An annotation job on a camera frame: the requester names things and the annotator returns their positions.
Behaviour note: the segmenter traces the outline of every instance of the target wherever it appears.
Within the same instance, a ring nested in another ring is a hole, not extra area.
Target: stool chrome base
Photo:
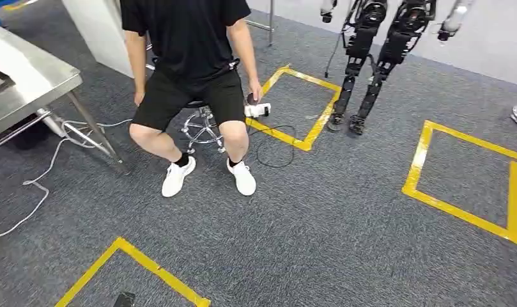
[[[210,120],[213,118],[213,114],[211,113],[211,109],[208,106],[200,107],[197,111],[192,113],[185,124],[183,124],[183,128],[181,128],[181,132],[183,132],[189,141],[189,146],[187,148],[187,153],[193,154],[195,152],[192,147],[193,144],[209,144],[209,143],[217,143],[219,148],[217,151],[223,153],[226,151],[224,146],[222,145],[222,136],[218,136],[212,128],[217,126],[216,123],[210,123]],[[191,130],[197,130],[197,133],[192,135]],[[201,139],[200,137],[207,132],[207,134],[211,137],[210,139]]]

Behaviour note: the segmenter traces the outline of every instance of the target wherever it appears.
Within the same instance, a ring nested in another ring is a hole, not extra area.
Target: man
[[[195,99],[209,104],[224,138],[226,162],[237,189],[246,196],[256,181],[242,161],[249,147],[241,80],[227,32],[249,76],[249,89],[259,101],[251,34],[243,18],[251,13],[245,0],[121,0],[123,29],[134,72],[138,105],[130,126],[132,139],[151,154],[171,162],[162,195],[177,194],[196,160],[182,153],[165,133],[170,120]],[[157,69],[146,83],[146,37],[158,56]]]

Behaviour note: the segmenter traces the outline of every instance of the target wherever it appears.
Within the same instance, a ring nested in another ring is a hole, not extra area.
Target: white sneaker
[[[164,197],[172,197],[181,191],[185,176],[192,173],[196,167],[196,159],[189,156],[189,163],[184,167],[172,163],[168,168],[166,179],[162,184],[162,195]]]
[[[239,162],[233,168],[230,166],[230,159],[226,160],[226,166],[230,173],[236,177],[238,191],[245,196],[253,195],[256,191],[256,180],[251,175],[249,167],[245,163]]]

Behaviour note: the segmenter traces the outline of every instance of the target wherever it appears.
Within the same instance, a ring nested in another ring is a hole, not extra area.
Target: table top
[[[0,92],[0,133],[82,83],[77,68],[1,27],[0,71],[15,83]]]

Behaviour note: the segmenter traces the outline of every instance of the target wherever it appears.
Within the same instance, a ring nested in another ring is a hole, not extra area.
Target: yellow tape
[[[66,294],[59,300],[55,307],[64,307],[70,303],[75,295],[91,280],[91,278],[98,272],[99,268],[103,266],[106,261],[119,249],[119,239],[115,240],[110,247],[98,258],[98,260],[91,265],[91,267],[83,274],[76,283],[66,292]]]
[[[468,141],[486,149],[493,150],[494,152],[498,152],[508,157],[517,159],[517,152],[426,120],[424,122],[424,128],[422,129],[422,134],[420,135],[420,140],[414,154],[412,165],[410,166],[409,174],[407,175],[407,179],[405,181],[405,185],[402,188],[402,191],[412,198],[427,203],[434,208],[443,210],[446,213],[452,214],[455,217],[474,224],[507,240],[511,240],[517,244],[517,162],[511,161],[510,163],[509,199],[507,209],[508,216],[507,228],[505,229],[417,190],[417,184],[420,179],[424,162],[426,162],[426,156],[428,153],[429,144],[431,142],[431,135],[433,134],[433,130],[439,130],[444,133],[448,133],[456,138],[460,138],[464,141]]]
[[[156,262],[151,260],[149,257],[140,252],[133,245],[127,241],[121,239],[120,249],[129,254],[137,263],[141,264],[144,268],[157,275],[160,279],[164,280],[170,287],[179,292],[184,298],[198,307],[209,306],[210,301],[196,294],[186,284],[182,283],[175,276],[161,268]]]
[[[509,240],[517,244],[517,162],[511,161],[509,176],[509,208],[507,228],[510,232]]]
[[[15,10],[19,10],[20,8],[22,8],[24,6],[27,6],[29,4],[33,4],[33,3],[37,2],[37,1],[38,0],[29,0],[29,1],[25,1],[25,2],[20,3],[20,4],[9,4],[9,5],[3,6],[3,8],[6,11],[15,11]]]
[[[456,138],[458,139],[462,139],[464,141],[468,141],[469,143],[473,143],[473,144],[476,144],[476,145],[479,145],[481,147],[484,147],[485,149],[489,149],[489,150],[492,150],[494,152],[497,152],[497,153],[500,153],[502,155],[506,155],[507,157],[511,157],[513,159],[517,159],[517,152],[514,152],[510,149],[506,149],[506,148],[503,148],[499,145],[496,145],[496,144],[493,144],[493,143],[490,143],[490,142],[486,142],[484,140],[481,140],[481,139],[477,139],[475,138],[474,136],[470,136],[468,134],[465,134],[465,133],[461,133],[459,131],[456,131],[454,129],[450,129],[448,127],[445,127],[443,125],[439,125],[438,123],[434,123],[434,122],[430,122],[430,121],[427,121],[430,123],[430,126],[432,129],[435,129],[435,130],[439,130],[439,131],[442,131],[444,133],[448,133],[452,136],[455,136]]]
[[[283,67],[277,69],[277,71],[273,74],[273,76],[271,76],[271,78],[269,78],[269,80],[264,84],[264,86],[262,87],[262,91],[263,91],[264,95],[266,95],[271,90],[273,85],[275,85],[275,83],[277,83],[277,81],[279,80],[279,78],[281,78],[281,76],[283,74],[293,75],[294,77],[303,79],[305,81],[308,81],[308,82],[311,82],[311,83],[314,83],[314,84],[317,84],[317,85],[320,85],[320,86],[323,86],[325,88],[335,91],[332,100],[326,105],[326,108],[324,109],[324,111],[322,112],[320,117],[317,119],[317,121],[314,123],[313,127],[311,128],[311,130],[309,131],[309,133],[307,134],[305,139],[303,141],[296,139],[293,136],[289,136],[288,134],[285,134],[276,129],[271,129],[270,127],[268,127],[262,123],[259,123],[256,120],[252,120],[250,118],[246,119],[245,122],[247,123],[247,125],[255,128],[256,130],[264,132],[265,134],[273,136],[274,138],[280,139],[281,141],[283,141],[287,144],[293,145],[296,148],[299,148],[301,150],[308,152],[313,147],[313,143],[320,135],[320,132],[322,132],[322,130],[324,129],[324,125],[328,122],[328,119],[330,118],[330,115],[332,114],[334,103],[337,99],[339,99],[339,95],[341,94],[341,87],[339,87],[335,84],[332,84],[332,83],[328,83],[326,81],[322,81],[315,77],[311,77],[309,75],[302,74],[301,72],[297,72],[295,70],[290,69],[289,65],[286,65],[286,66],[283,66]]]
[[[88,283],[91,278],[98,272],[99,268],[106,263],[106,261],[118,250],[126,252],[137,263],[144,268],[157,275],[166,284],[172,287],[175,291],[181,294],[184,298],[195,304],[197,307],[209,307],[211,301],[196,294],[191,288],[177,279],[175,276],[161,268],[156,262],[140,252],[133,245],[128,243],[125,239],[117,238],[111,246],[100,256],[100,258],[91,265],[91,267],[81,276],[78,281],[68,290],[68,292],[61,298],[55,307],[64,307],[75,297],[75,295]]]

